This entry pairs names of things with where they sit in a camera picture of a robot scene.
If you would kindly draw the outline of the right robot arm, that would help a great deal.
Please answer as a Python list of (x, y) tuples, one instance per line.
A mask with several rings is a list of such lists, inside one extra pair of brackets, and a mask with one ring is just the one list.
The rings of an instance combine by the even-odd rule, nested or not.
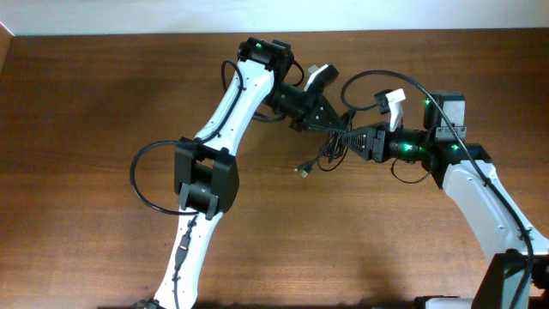
[(423, 130), (402, 125), (402, 90), (376, 95), (388, 123), (344, 133), (339, 143), (367, 161), (419, 162), (458, 206), (489, 263), (473, 298), (420, 296), (416, 308), (548, 306), (548, 239), (530, 223), (499, 181), (490, 155), (466, 143), (465, 98), (436, 91), (425, 98)]

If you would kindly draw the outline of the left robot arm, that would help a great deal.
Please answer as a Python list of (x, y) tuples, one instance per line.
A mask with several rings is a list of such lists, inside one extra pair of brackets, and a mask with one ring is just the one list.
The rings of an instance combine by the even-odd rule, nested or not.
[(209, 242), (236, 198), (238, 146), (261, 104), (295, 124), (316, 130), (323, 89), (338, 75), (325, 64), (313, 70), (303, 88), (284, 81), (295, 64), (291, 46), (250, 37), (238, 47), (235, 73), (213, 116), (193, 139), (175, 144), (174, 190), (178, 231), (160, 287), (150, 308), (191, 308)]

